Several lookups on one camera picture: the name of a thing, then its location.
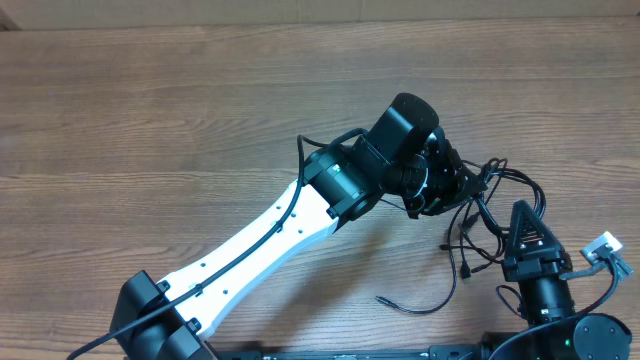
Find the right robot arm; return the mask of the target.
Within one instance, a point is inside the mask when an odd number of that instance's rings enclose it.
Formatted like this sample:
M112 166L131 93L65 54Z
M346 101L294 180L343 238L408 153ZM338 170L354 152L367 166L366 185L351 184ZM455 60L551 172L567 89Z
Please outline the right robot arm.
M530 205L513 205L502 263L504 278L518 285L518 314L528 324L519 333L487 333L480 343L483 359L627 359L631 330L596 309L633 273L620 251L622 243L606 231L581 250L589 267L575 271L569 254ZM608 271L603 295L575 309L571 280Z

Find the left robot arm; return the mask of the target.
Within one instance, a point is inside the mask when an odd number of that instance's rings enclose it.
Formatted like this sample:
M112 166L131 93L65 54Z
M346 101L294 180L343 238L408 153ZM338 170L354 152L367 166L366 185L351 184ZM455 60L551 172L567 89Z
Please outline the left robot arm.
M141 271L121 288L110 330L130 359L211 359L207 340L294 255L398 196L411 218L485 191L445 138L435 110L398 94L369 129L302 157L299 174L261 216L208 255L159 281Z

